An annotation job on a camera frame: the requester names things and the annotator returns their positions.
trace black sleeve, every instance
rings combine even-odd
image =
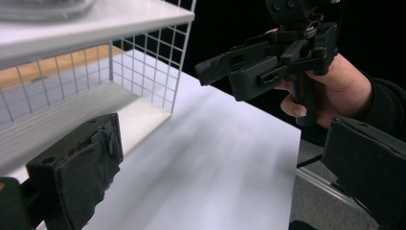
[[[362,119],[395,138],[406,142],[406,90],[388,80],[370,79],[372,83],[372,107]],[[320,126],[303,127],[302,138],[323,146],[327,130]]]

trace wire grid panel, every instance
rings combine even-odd
[[[189,24],[121,38],[114,42],[113,81],[172,112]]]
[[[0,70],[0,126],[61,104],[109,81],[108,44]]]

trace black cable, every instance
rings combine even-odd
[[[320,154],[320,155],[317,155],[317,156],[315,156],[315,157],[313,157],[313,158],[310,158],[310,159],[308,159],[308,160],[305,160],[304,162],[301,162],[301,163],[297,164],[297,165],[296,165],[296,169],[299,169],[299,168],[301,168],[301,167],[303,167],[303,166],[308,166],[308,165],[310,165],[310,164],[313,164],[314,162],[321,160],[321,159],[322,159],[322,156],[323,156],[323,155]]]

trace wooden surface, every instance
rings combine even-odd
[[[121,53],[122,50],[113,46],[113,56]],[[3,91],[7,91],[21,87],[22,83],[26,85],[42,78],[56,77],[86,64],[107,59],[108,56],[109,46],[105,44],[2,69],[0,70],[0,87]]]

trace wire rack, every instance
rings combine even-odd
[[[194,11],[195,0],[168,2]],[[0,65],[0,127],[108,81],[172,113],[190,28],[173,25]]]

